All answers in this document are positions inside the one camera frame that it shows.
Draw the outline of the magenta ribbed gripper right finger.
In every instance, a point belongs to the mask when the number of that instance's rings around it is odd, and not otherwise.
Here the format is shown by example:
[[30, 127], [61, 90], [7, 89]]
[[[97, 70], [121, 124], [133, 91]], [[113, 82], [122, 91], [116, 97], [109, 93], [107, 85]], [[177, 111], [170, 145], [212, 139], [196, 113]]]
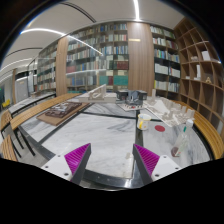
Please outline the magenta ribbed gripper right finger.
[[152, 172], [154, 171], [160, 156], [137, 144], [133, 145], [133, 155], [143, 184], [150, 184], [152, 182]]

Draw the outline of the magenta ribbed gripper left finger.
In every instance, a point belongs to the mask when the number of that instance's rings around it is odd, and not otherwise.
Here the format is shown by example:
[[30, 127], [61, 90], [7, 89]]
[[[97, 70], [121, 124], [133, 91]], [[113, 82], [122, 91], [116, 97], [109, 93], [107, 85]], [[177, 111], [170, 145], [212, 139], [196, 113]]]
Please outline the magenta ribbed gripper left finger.
[[79, 185], [85, 172], [88, 159], [91, 155], [91, 144], [87, 143], [67, 153], [65, 160], [72, 172], [71, 182]]

